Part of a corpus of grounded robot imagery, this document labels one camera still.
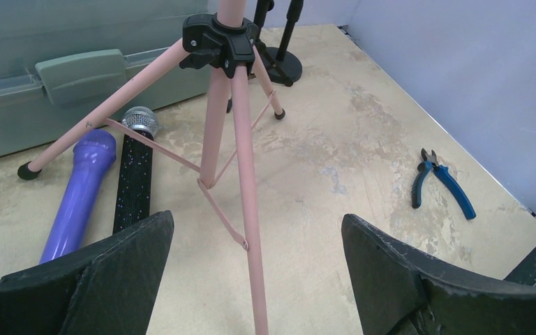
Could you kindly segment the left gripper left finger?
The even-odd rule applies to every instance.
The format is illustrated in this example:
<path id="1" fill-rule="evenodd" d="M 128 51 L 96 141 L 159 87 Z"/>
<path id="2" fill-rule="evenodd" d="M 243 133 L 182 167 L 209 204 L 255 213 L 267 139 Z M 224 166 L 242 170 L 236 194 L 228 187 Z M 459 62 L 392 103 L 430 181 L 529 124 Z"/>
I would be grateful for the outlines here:
<path id="1" fill-rule="evenodd" d="M 121 232 L 0 279 L 0 334 L 145 334 L 170 252 L 160 211 Z"/>

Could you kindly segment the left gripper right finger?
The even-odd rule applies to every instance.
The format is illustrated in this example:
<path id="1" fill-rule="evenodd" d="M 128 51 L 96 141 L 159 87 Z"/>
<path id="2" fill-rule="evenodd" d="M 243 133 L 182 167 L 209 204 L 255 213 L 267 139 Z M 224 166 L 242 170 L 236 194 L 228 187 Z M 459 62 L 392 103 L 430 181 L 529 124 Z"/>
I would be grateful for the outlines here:
<path id="1" fill-rule="evenodd" d="M 341 236 L 364 334 L 536 334 L 536 286 L 451 265 L 354 214 Z"/>

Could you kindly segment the black silver microphone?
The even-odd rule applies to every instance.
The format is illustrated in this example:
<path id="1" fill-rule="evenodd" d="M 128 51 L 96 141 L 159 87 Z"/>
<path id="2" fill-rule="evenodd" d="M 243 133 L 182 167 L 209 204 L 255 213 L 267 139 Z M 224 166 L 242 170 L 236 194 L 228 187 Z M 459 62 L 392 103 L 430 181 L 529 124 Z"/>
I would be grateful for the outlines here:
<path id="1" fill-rule="evenodd" d="M 149 140 L 153 140 L 159 128 L 154 112 L 142 106 L 127 110 L 121 123 Z M 151 147 L 124 136 L 112 229 L 114 234 L 149 216 L 152 160 Z"/>

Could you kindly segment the purple toy microphone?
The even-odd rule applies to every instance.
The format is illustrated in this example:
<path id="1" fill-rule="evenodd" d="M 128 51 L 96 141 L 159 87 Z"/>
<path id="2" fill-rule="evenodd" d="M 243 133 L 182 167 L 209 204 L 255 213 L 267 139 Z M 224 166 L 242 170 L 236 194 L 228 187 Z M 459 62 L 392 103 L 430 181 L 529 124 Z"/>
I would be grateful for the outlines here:
<path id="1" fill-rule="evenodd" d="M 73 168 L 39 263 L 79 249 L 103 178 L 116 160 L 112 134 L 95 129 L 73 147 Z"/>

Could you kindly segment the pink music stand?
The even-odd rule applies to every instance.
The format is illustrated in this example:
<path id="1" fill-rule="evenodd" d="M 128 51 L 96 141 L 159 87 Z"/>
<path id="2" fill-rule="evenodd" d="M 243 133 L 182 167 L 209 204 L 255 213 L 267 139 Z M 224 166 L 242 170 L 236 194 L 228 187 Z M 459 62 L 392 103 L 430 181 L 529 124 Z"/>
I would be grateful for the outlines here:
<path id="1" fill-rule="evenodd" d="M 215 208 L 215 212 L 231 237 L 247 253 L 255 332 L 267 334 L 269 323 L 252 136 L 257 121 L 251 117 L 250 113 L 248 92 L 250 74 L 255 74 L 259 78 L 267 97 L 267 107 L 273 109 L 275 117 L 282 119 L 285 113 L 255 46 L 260 30 L 245 18 L 245 7 L 244 1 L 220 1 L 216 13 L 188 17 L 184 21 L 182 37 L 178 41 L 119 87 L 37 158 L 20 166 L 17 174 L 24 180 L 35 179 L 49 162 L 61 155 L 91 129 L 104 124 L 198 172 L 198 185 L 204 194 L 208 194 L 223 175 L 223 171 L 217 167 L 218 154 L 225 116 L 231 112 L 234 118 L 236 144 L 232 158 L 238 164 L 244 232 L 238 233 L 219 207 Z M 112 115 L 119 108 L 133 100 L 173 68 L 199 69 L 204 66 L 211 66 L 212 71 L 207 90 L 207 111 L 200 164 L 193 164 L 127 126 L 112 120 Z"/>

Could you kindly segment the black tripod mic stand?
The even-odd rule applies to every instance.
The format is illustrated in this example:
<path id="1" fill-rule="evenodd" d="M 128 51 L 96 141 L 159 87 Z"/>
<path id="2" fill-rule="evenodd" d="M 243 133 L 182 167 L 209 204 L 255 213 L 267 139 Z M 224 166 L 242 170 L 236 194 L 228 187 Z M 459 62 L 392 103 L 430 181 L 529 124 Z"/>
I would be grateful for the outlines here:
<path id="1" fill-rule="evenodd" d="M 256 77 L 259 79 L 260 85 L 262 89 L 265 91 L 268 98 L 275 91 L 274 86 L 272 84 L 275 82 L 272 82 L 270 80 L 267 70 L 265 68 L 264 62 L 262 61 L 261 53 L 268 46 L 260 38 L 260 33 L 265 25 L 267 13 L 271 11 L 273 8 L 274 8 L 274 1 L 257 1 L 256 7 L 255 7 L 254 19 L 253 19 L 253 23 L 258 26 L 258 28 L 260 29 L 260 32 L 258 33 L 258 37 L 255 39 L 255 42 L 254 42 L 255 50 L 258 52 L 258 55 L 256 56 L 255 63 L 253 64 L 252 75 L 250 76 Z M 285 110 L 281 107 L 276 97 L 273 97 L 271 99 L 270 104 L 274 110 L 275 118 L 279 120 L 284 118 Z"/>

